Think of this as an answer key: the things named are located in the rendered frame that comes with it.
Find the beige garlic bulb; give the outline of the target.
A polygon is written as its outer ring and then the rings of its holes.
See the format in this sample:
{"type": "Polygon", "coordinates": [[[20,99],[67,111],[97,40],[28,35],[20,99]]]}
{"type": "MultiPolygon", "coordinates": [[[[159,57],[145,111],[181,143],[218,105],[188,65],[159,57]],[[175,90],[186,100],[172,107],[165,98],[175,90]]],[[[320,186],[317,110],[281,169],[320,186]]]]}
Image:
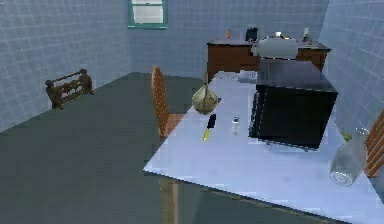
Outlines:
{"type": "Polygon", "coordinates": [[[209,75],[207,72],[204,73],[202,81],[202,86],[192,96],[192,106],[198,113],[208,115],[216,108],[218,97],[208,86],[209,75]]]}

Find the yellow black knife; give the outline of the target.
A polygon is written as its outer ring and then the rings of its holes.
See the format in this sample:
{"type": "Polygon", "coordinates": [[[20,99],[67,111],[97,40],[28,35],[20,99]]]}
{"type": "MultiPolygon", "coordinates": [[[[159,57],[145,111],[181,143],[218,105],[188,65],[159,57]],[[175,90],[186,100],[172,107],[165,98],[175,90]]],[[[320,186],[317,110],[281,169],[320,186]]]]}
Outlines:
{"type": "Polygon", "coordinates": [[[215,127],[215,123],[216,123],[216,114],[212,114],[212,115],[210,115],[206,130],[203,134],[203,140],[204,141],[208,139],[209,134],[210,134],[210,130],[215,127]]]}

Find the orange wooden chair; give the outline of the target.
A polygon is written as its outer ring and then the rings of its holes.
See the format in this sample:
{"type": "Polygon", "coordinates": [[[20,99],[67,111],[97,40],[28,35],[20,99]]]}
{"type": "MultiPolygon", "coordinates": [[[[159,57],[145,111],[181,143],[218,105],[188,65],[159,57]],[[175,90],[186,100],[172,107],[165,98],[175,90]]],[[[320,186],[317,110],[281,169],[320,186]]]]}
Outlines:
{"type": "Polygon", "coordinates": [[[375,121],[365,146],[367,149],[365,174],[369,178],[374,178],[384,165],[384,109],[375,121]]]}
{"type": "Polygon", "coordinates": [[[183,119],[183,113],[171,113],[169,110],[163,74],[154,66],[151,74],[151,91],[158,124],[158,135],[165,139],[183,119]]]}

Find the brown wooden counter cabinet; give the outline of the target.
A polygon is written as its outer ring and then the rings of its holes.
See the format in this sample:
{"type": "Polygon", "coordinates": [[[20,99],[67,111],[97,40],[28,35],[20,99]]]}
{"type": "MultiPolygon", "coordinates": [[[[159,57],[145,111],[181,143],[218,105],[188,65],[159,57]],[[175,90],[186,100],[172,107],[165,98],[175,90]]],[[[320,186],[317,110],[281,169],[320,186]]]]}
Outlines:
{"type": "MultiPolygon", "coordinates": [[[[257,71],[260,58],[251,53],[251,43],[243,40],[212,40],[207,43],[207,72],[209,80],[219,71],[240,72],[257,71]]],[[[323,69],[330,48],[315,41],[313,46],[304,43],[298,45],[298,61],[310,61],[319,70],[323,69]]]]}

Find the white top table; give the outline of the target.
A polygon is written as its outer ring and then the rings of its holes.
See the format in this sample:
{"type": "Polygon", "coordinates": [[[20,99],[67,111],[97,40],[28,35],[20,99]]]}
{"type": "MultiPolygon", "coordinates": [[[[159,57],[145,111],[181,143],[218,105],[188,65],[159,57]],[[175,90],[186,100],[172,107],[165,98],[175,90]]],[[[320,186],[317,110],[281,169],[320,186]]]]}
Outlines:
{"type": "Polygon", "coordinates": [[[344,143],[333,121],[316,151],[267,144],[248,136],[254,85],[222,74],[209,87],[221,102],[208,139],[203,133],[209,118],[189,109],[146,172],[351,224],[384,224],[384,203],[366,176],[350,187],[329,178],[330,162],[344,143]],[[238,135],[232,133],[234,117],[238,135]]]}

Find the black coffee machine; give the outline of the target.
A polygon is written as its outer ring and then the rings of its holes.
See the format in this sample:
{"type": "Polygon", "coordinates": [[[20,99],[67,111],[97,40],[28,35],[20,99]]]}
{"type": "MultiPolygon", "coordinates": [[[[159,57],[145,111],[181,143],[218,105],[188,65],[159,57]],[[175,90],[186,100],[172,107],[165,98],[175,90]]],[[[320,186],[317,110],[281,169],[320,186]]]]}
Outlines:
{"type": "Polygon", "coordinates": [[[255,42],[258,38],[258,28],[249,27],[246,31],[245,40],[250,42],[255,42]]]}

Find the black microwave oven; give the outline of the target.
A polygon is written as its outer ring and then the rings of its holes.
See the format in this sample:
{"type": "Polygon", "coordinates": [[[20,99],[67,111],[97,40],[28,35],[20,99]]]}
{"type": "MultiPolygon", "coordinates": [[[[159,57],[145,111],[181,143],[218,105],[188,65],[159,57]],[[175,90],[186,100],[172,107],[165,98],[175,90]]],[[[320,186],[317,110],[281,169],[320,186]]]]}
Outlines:
{"type": "Polygon", "coordinates": [[[255,84],[249,136],[317,149],[338,92],[308,61],[264,59],[255,84]]]}

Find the green framed window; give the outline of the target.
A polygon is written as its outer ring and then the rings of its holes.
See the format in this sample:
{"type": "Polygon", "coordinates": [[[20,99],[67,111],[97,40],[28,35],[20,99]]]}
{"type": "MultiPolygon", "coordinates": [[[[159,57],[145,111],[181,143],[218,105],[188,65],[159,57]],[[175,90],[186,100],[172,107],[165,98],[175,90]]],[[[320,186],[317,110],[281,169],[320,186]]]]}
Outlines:
{"type": "Polygon", "coordinates": [[[130,29],[166,29],[167,0],[128,0],[130,29]]]}

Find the dark wooden rack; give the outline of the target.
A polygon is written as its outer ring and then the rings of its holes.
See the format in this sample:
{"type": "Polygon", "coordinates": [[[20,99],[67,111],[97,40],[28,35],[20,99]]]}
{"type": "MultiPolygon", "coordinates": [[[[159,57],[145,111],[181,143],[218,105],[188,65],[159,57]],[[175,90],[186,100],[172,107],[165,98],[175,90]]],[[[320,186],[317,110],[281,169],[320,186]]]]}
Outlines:
{"type": "Polygon", "coordinates": [[[46,93],[53,109],[63,109],[63,105],[81,95],[93,95],[92,79],[86,69],[45,82],[46,93]]]}

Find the clear glass bottle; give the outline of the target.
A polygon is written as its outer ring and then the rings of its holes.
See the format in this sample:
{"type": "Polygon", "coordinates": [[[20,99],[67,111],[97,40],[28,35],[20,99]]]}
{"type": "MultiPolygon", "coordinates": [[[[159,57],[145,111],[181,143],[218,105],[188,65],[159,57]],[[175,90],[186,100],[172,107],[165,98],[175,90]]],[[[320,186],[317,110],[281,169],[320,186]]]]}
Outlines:
{"type": "Polygon", "coordinates": [[[337,149],[329,172],[334,183],[349,187],[360,176],[366,165],[368,135],[367,129],[356,128],[352,138],[337,149]]]}

